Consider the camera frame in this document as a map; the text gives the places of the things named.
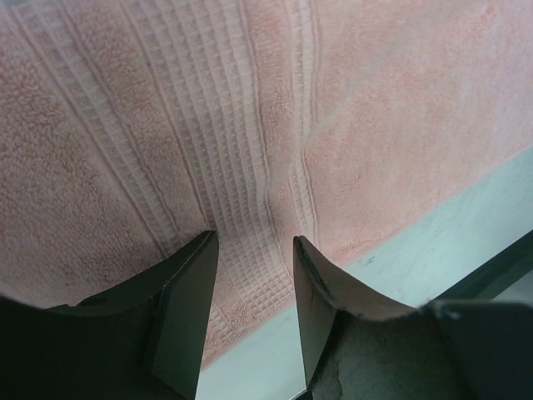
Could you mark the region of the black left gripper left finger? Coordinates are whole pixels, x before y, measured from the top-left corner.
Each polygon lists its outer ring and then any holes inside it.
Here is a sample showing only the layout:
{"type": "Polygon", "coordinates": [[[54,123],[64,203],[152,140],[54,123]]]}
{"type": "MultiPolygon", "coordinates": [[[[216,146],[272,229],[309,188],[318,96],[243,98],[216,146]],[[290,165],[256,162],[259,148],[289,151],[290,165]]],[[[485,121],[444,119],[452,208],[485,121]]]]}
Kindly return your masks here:
{"type": "Polygon", "coordinates": [[[193,399],[218,253],[206,231],[75,306],[2,297],[2,398],[193,399]]]}

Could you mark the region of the pink towel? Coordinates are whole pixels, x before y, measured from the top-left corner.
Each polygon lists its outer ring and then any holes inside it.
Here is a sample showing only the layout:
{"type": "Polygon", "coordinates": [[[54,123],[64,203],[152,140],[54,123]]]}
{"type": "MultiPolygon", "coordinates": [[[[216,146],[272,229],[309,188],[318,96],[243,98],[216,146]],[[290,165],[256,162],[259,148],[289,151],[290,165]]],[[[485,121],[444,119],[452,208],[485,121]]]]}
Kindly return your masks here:
{"type": "Polygon", "coordinates": [[[1,292],[75,304],[205,230],[202,361],[532,144],[529,1],[4,1],[1,292]]]}

